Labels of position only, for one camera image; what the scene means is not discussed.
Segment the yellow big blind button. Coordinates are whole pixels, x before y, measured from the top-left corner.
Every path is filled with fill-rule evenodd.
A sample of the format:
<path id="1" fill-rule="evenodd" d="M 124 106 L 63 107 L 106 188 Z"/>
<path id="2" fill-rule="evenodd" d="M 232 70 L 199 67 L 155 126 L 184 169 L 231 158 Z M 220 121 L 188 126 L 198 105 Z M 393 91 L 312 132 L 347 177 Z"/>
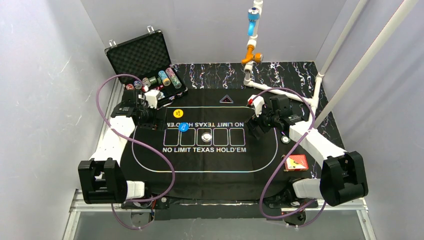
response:
<path id="1" fill-rule="evenodd" d="M 182 109 L 175 109 L 173 111 L 173 116 L 177 119 L 182 118 L 184 115 L 184 111 Z"/>

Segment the green poker chip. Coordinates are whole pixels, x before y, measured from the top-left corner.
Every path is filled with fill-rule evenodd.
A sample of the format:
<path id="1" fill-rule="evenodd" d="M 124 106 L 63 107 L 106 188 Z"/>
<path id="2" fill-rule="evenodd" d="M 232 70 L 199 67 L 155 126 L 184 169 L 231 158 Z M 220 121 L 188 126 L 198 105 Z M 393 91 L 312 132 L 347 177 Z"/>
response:
<path id="1" fill-rule="evenodd" d="M 291 142 L 290 138 L 286 135 L 283 135 L 280 140 L 283 144 L 289 144 Z"/>

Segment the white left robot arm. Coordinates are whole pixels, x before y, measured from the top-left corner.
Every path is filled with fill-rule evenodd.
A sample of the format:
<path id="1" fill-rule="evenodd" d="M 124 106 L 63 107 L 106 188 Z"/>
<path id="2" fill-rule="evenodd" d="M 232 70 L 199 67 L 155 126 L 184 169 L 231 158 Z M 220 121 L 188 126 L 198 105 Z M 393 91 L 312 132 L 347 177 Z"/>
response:
<path id="1" fill-rule="evenodd" d="M 78 165 L 83 199 L 87 204 L 121 204 L 141 199 L 145 183 L 127 180 L 120 161 L 136 127 L 159 129 L 163 121 L 157 113 L 159 90 L 124 90 L 122 100 L 112 110 L 103 139 L 89 160 Z"/>

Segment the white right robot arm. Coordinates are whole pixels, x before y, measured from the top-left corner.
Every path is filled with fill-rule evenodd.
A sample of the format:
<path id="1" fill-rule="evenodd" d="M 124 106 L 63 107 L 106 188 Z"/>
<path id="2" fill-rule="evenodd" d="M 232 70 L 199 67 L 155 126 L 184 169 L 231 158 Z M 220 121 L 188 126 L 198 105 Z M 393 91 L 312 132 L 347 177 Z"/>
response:
<path id="1" fill-rule="evenodd" d="M 363 157 L 357 151 L 347 152 L 330 142 L 313 127 L 293 113 L 286 95 L 269 98 L 268 106 L 262 96 L 251 95 L 247 105 L 254 114 L 246 121 L 249 133 L 256 139 L 271 129 L 278 129 L 295 142 L 266 183 L 269 187 L 277 173 L 287 165 L 289 157 L 301 146 L 321 168 L 320 178 L 295 180 L 289 195 L 298 199 L 322 199 L 335 207 L 365 197 L 369 193 Z"/>

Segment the clear dealer button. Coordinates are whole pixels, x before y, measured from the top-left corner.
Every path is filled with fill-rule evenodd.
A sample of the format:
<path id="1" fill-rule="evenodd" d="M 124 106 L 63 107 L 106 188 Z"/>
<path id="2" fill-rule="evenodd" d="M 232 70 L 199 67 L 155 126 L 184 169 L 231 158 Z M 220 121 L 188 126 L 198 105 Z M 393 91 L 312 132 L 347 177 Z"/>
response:
<path id="1" fill-rule="evenodd" d="M 209 143 L 212 140 L 213 136 L 210 132 L 204 132 L 201 135 L 201 140 L 205 143 Z"/>

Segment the blue small blind button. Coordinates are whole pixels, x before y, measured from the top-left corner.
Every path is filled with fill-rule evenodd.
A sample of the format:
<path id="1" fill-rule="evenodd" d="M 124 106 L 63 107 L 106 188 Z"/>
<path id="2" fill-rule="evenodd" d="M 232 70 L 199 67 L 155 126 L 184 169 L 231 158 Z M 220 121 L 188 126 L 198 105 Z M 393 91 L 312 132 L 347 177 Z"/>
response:
<path id="1" fill-rule="evenodd" d="M 190 128 L 190 125 L 187 122 L 181 122 L 178 126 L 178 130 L 182 133 L 187 132 Z"/>

